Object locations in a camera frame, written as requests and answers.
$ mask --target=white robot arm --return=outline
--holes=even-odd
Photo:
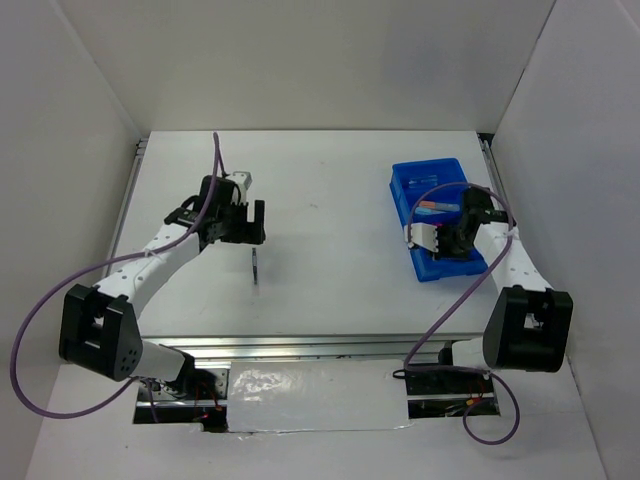
[[[500,296],[482,338],[453,344],[458,366],[555,372],[564,360],[573,302],[540,275],[519,238],[508,229],[506,213],[494,208],[486,192],[463,192],[456,225],[411,225],[410,247],[422,247],[433,258],[464,261],[475,248],[487,265],[511,248],[491,272]]]
[[[189,393],[212,374],[195,368],[190,355],[141,339],[137,319],[149,300],[183,265],[216,241],[264,242],[264,202],[255,202],[254,221],[247,220],[247,190],[251,174],[234,172],[218,178],[213,197],[198,228],[177,245],[201,212],[211,177],[200,194],[187,199],[164,220],[145,246],[148,255],[121,265],[92,287],[75,285],[65,296],[59,353],[65,360],[114,380],[127,377],[159,379],[174,390]]]

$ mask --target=white wall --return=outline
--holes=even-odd
[[[60,3],[146,131],[495,131],[553,0]]]
[[[50,286],[107,254],[135,140],[46,0],[3,2],[0,65],[0,478],[14,480],[41,419],[11,390],[13,337]],[[20,356],[22,384],[42,406],[59,365],[60,308],[44,309]]]
[[[494,143],[612,480],[640,469],[640,2],[558,0]]]

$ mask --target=small object on table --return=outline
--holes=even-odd
[[[251,265],[253,266],[253,284],[258,284],[258,251],[256,247],[251,248]]]
[[[420,207],[425,207],[431,210],[438,210],[440,212],[459,212],[460,211],[460,205],[456,203],[430,202],[428,200],[421,201]]]
[[[442,212],[440,210],[434,210],[432,208],[427,208],[427,207],[416,208],[416,215],[438,215],[439,213],[442,213]]]

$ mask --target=blue plastic container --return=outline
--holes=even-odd
[[[398,210],[402,228],[409,220],[409,212],[420,196],[437,185],[450,182],[466,182],[467,178],[456,158],[424,160],[420,162],[397,163],[393,165],[391,176],[391,193]],[[434,202],[455,203],[460,205],[464,186],[443,188],[425,200]],[[460,212],[442,212],[431,215],[414,215],[413,223],[423,222],[432,225],[456,223]],[[434,260],[424,248],[409,250],[421,282],[430,282],[444,277],[460,275],[479,275],[487,269],[482,255],[476,250],[471,253],[470,260]]]

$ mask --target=white tabletop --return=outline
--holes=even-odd
[[[253,175],[266,201],[267,241],[215,244],[148,304],[154,336],[415,334],[471,277],[419,283],[402,239],[389,181],[394,163],[459,159],[467,179],[490,185],[474,132],[221,132],[227,170]],[[211,132],[153,132],[117,253],[139,250],[164,217],[198,192],[212,168]],[[497,292],[488,281],[441,329],[480,333]]]

